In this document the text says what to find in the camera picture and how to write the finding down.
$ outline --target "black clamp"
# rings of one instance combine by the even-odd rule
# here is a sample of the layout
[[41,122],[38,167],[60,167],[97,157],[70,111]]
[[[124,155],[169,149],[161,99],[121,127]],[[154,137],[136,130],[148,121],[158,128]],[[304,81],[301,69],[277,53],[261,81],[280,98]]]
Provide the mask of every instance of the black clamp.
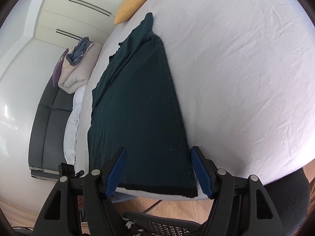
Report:
[[[191,149],[192,166],[202,191],[214,203],[201,236],[284,236],[278,213],[257,176],[233,177]],[[84,196],[91,236],[115,236],[103,203],[114,194],[127,152],[120,147],[114,157],[85,177],[74,166],[60,164],[60,179],[48,196],[32,236],[82,236],[78,195]]]
[[202,236],[285,236],[277,210],[255,175],[231,176],[207,160],[198,146],[191,149],[201,189],[214,199]]

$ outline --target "pillow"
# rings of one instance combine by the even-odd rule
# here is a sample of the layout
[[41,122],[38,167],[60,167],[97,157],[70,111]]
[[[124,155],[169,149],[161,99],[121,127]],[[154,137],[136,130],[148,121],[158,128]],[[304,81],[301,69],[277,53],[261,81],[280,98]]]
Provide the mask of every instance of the pillow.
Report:
[[130,19],[145,2],[146,0],[123,0],[115,16],[115,25]]
[[58,81],[59,81],[59,78],[61,75],[61,68],[62,68],[63,60],[64,60],[65,56],[67,55],[68,51],[69,51],[69,49],[66,49],[64,51],[64,53],[61,55],[61,57],[59,58],[56,66],[55,66],[55,69],[53,72],[53,86],[54,86],[54,88],[58,86]]

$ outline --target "dark green towel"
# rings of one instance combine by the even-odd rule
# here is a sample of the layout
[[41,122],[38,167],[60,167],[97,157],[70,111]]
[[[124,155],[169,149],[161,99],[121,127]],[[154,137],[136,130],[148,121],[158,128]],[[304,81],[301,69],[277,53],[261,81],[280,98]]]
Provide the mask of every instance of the dark green towel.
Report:
[[89,169],[118,147],[128,151],[119,187],[196,197],[195,176],[163,42],[148,13],[115,55],[92,91]]

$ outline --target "purple pillow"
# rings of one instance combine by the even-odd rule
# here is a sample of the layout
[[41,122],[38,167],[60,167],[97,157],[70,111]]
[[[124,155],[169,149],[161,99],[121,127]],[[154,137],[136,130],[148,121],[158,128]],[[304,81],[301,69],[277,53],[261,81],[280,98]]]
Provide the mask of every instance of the purple pillow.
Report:
[[61,69],[62,69],[62,64],[63,64],[63,59],[65,56],[68,54],[69,49],[66,49],[64,53],[61,55],[60,59],[58,60],[54,72],[53,72],[53,86],[57,87],[58,86],[58,81],[61,75]]

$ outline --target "wrinkled sheet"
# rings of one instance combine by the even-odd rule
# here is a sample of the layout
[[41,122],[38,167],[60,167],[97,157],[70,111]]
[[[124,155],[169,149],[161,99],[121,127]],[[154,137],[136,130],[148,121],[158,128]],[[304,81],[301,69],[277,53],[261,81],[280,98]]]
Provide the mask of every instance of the wrinkled sheet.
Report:
[[[190,147],[263,184],[315,158],[315,29],[297,0],[148,0],[103,46],[83,98],[76,171],[88,171],[92,89],[118,43],[148,12],[164,43]],[[196,199],[206,198],[199,193]]]

